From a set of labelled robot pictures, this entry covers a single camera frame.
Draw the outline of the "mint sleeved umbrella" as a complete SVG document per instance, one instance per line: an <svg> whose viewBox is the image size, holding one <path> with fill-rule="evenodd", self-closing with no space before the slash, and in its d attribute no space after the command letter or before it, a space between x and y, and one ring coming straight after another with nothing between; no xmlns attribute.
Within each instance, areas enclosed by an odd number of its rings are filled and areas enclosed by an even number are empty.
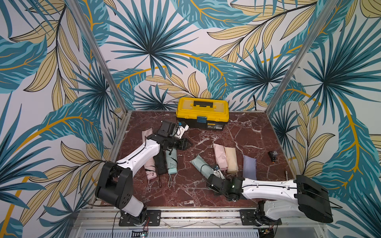
<svg viewBox="0 0 381 238"><path fill-rule="evenodd" d="M177 150L172 149L171 151L166 150L166 164L167 164L167 170L168 174L173 175L178 172L178 160L177 160Z"/></svg>
<svg viewBox="0 0 381 238"><path fill-rule="evenodd" d="M214 172L211 167L200 155L197 155L190 162L206 179L208 179Z"/></svg>

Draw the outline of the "pink umbrella sleeve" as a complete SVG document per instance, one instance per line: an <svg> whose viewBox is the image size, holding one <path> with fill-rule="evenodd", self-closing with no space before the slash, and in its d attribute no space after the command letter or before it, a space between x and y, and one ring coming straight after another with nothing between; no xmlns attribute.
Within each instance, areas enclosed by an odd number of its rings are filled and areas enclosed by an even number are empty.
<svg viewBox="0 0 381 238"><path fill-rule="evenodd" d="M152 128L149 128L141 133L142 142L145 143L146 139L153 133Z"/></svg>

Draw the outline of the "black sleeved umbrella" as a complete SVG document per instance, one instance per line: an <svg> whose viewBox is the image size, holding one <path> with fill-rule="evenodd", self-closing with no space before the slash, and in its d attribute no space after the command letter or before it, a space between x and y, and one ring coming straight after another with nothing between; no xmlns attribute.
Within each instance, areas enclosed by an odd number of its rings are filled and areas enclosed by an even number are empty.
<svg viewBox="0 0 381 238"><path fill-rule="evenodd" d="M166 165L166 155L163 151L160 151L156 156L153 157L156 167L156 173L158 175L163 175L167 173Z"/></svg>

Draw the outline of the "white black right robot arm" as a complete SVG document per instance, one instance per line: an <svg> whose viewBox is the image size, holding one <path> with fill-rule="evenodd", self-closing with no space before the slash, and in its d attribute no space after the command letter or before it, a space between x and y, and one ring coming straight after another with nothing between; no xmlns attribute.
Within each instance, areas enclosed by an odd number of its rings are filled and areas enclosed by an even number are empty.
<svg viewBox="0 0 381 238"><path fill-rule="evenodd" d="M207 186L229 201L258 199L256 209L240 212L243 225L280 225L282 218L287 217L306 217L326 224L333 222L327 189L303 175L287 181L222 179L210 175Z"/></svg>

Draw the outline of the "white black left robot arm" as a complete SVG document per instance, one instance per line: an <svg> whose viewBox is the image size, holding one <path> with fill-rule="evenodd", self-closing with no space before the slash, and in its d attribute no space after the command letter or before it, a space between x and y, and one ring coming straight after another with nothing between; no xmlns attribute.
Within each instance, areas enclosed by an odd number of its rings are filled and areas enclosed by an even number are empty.
<svg viewBox="0 0 381 238"><path fill-rule="evenodd" d="M142 145L131 154L118 162L105 163L95 190L96 198L132 217L145 217L145 205L133 195L134 176L150 158L158 155L165 158L166 151L190 148L190 141L183 138L188 128L185 122L163 121L159 130L145 137Z"/></svg>

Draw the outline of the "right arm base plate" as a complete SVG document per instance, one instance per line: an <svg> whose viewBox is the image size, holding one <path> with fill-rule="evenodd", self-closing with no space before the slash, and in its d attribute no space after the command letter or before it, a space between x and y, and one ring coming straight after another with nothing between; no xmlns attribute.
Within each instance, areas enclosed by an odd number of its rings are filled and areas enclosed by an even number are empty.
<svg viewBox="0 0 381 238"><path fill-rule="evenodd" d="M281 219L273 220L265 216L265 213L259 209L241 209L239 210L240 219L243 226L277 226L281 225Z"/></svg>

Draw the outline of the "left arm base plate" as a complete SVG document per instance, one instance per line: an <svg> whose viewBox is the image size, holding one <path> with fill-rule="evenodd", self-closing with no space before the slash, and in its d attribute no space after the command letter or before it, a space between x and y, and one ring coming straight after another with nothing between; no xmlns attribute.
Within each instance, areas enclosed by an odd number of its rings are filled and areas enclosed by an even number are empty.
<svg viewBox="0 0 381 238"><path fill-rule="evenodd" d="M161 220L161 210L143 210L142 213L135 217L131 214L122 211L119 221L120 227L130 227L130 226L154 226L160 225Z"/></svg>

